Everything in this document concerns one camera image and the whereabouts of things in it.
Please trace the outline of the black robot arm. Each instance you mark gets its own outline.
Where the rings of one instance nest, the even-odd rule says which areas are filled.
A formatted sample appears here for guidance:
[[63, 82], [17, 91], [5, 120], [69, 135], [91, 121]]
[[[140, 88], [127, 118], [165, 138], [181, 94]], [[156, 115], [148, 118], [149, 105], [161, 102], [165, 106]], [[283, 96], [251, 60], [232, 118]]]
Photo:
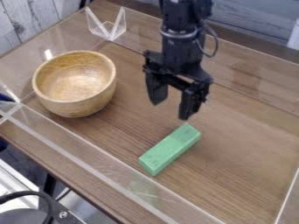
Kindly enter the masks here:
[[212, 0], [159, 0], [163, 14], [160, 52], [144, 51], [143, 71], [151, 103], [168, 96], [168, 87], [181, 91], [179, 118], [187, 120], [207, 101], [211, 75], [201, 68], [203, 57], [219, 50], [215, 31], [207, 26]]

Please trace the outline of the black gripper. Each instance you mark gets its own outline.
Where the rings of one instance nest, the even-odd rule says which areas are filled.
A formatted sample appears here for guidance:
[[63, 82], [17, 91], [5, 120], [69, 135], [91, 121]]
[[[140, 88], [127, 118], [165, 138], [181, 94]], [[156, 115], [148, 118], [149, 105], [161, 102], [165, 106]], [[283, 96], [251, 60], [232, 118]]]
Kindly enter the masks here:
[[163, 50], [144, 51], [144, 75], [149, 101], [153, 105], [168, 97], [168, 87], [181, 91], [179, 118], [184, 121], [199, 112], [207, 101], [212, 78], [201, 68], [204, 33], [163, 35]]

